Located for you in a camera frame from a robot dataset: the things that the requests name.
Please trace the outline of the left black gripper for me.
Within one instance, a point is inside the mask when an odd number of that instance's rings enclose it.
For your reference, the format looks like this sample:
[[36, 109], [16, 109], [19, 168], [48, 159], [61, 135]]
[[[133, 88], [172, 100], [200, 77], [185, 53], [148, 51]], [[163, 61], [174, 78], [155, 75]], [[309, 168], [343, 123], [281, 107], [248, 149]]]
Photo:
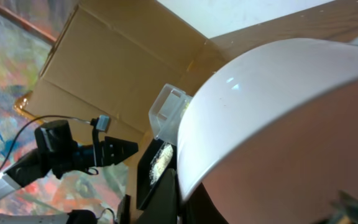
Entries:
[[106, 136], [97, 145], [79, 146], [73, 153], [73, 170], [90, 174], [92, 167], [118, 165], [139, 150], [136, 142]]

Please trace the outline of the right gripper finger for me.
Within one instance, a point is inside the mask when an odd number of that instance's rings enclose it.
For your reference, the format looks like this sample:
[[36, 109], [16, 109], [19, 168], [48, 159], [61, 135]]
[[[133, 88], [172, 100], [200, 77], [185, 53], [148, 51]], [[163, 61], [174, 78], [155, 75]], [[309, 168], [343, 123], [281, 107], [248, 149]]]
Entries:
[[336, 212], [329, 219], [329, 224], [355, 223], [358, 224], [358, 198], [340, 191], [339, 199], [331, 204]]

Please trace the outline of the white bowl with rice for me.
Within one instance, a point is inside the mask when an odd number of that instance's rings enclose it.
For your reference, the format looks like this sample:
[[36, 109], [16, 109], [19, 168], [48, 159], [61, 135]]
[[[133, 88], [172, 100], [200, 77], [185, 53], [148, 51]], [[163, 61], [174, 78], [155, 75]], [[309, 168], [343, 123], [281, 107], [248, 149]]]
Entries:
[[313, 223], [358, 197], [358, 45], [279, 40], [218, 70], [178, 131], [182, 202], [205, 187], [229, 223]]

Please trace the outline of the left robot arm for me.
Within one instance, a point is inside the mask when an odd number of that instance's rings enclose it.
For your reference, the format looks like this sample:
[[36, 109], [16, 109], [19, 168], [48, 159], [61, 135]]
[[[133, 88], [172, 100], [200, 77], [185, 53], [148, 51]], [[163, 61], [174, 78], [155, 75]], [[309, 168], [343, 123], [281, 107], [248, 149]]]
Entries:
[[[37, 147], [15, 164], [0, 172], [0, 200], [51, 172], [60, 179], [71, 171], [98, 174], [97, 168], [117, 165], [139, 150], [136, 142], [106, 136], [99, 140], [107, 122], [92, 119], [92, 144], [81, 146], [71, 135], [65, 119], [42, 124], [35, 131]], [[97, 223], [99, 218], [90, 210], [72, 210], [58, 215], [6, 215], [0, 213], [0, 223]]]

